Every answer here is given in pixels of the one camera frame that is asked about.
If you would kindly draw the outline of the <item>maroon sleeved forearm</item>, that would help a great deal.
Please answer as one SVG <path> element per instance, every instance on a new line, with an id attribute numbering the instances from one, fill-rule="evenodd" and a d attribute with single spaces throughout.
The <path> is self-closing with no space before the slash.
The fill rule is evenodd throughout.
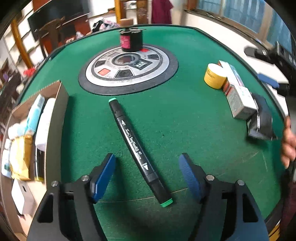
<path id="1" fill-rule="evenodd" d="M 295 240 L 295 182 L 285 170 L 282 178 L 283 209 L 280 221 L 280 240 Z"/>

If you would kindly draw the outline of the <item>person's right hand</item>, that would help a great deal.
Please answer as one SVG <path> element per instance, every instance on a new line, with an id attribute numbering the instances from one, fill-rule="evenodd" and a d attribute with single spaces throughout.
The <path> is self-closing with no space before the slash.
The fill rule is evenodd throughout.
<path id="1" fill-rule="evenodd" d="M 281 140 L 281 162 L 285 169 L 288 168 L 290 162 L 295 160 L 296 137 L 291 130 L 291 120 L 289 116 L 285 117 L 282 140 Z"/>

